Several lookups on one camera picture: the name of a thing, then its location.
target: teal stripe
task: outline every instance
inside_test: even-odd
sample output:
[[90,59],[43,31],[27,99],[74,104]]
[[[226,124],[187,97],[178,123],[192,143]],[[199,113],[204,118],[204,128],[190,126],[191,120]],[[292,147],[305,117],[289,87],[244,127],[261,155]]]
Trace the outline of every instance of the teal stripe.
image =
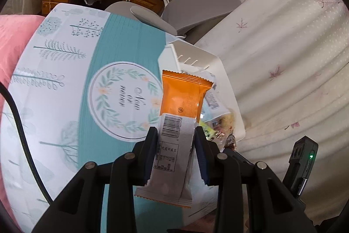
[[[87,161],[97,164],[112,162],[134,146],[132,142],[107,135],[95,124],[87,105],[88,87],[93,75],[111,62],[129,61],[144,66],[160,80],[157,60],[165,44],[163,31],[123,16],[109,16],[97,42],[83,90],[79,117],[79,167]],[[165,233],[168,228],[181,226],[182,209],[177,206],[139,197],[134,198],[134,206],[138,233]],[[106,232],[106,202],[102,209],[101,232]]]

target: silver bolt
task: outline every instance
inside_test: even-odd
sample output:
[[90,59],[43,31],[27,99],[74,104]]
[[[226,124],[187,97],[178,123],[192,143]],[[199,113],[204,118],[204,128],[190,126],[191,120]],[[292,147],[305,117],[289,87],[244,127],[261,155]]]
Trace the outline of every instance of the silver bolt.
[[87,162],[87,163],[85,164],[85,168],[86,168],[86,169],[92,169],[92,168],[95,168],[95,166],[96,166],[95,162],[92,162],[92,161]]
[[125,159],[129,160],[135,158],[135,156],[136,155],[133,152],[127,152],[124,157]]
[[217,158],[220,159],[220,160],[225,160],[228,158],[228,155],[225,154],[225,153],[218,153],[217,154]]
[[266,169],[268,167],[268,165],[265,162],[263,162],[263,161],[259,161],[259,162],[257,162],[257,167],[259,169],[264,170],[264,169]]

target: nutrition facts table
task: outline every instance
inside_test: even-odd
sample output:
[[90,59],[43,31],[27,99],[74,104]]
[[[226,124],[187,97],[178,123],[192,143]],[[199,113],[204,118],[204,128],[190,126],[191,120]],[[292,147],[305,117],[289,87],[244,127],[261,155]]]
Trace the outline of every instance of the nutrition facts table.
[[175,143],[159,142],[156,149],[154,168],[174,172],[178,146]]

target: pink item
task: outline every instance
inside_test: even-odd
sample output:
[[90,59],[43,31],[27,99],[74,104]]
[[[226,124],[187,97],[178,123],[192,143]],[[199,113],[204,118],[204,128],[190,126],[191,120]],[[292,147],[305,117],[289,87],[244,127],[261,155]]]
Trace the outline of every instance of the pink item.
[[[17,62],[30,38],[45,19],[39,15],[0,15],[0,81],[8,87]],[[0,96],[0,118],[3,107]],[[8,202],[0,168],[0,200],[16,222]]]

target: barcode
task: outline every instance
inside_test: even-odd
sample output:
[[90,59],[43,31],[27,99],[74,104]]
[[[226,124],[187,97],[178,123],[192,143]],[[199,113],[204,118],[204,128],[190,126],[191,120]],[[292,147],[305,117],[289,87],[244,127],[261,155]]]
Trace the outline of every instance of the barcode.
[[206,92],[205,99],[207,101],[208,106],[212,110],[219,108],[219,105],[218,105],[216,99],[214,98],[213,94],[210,91]]
[[166,135],[172,138],[179,138],[182,119],[182,117],[165,115],[161,135]]

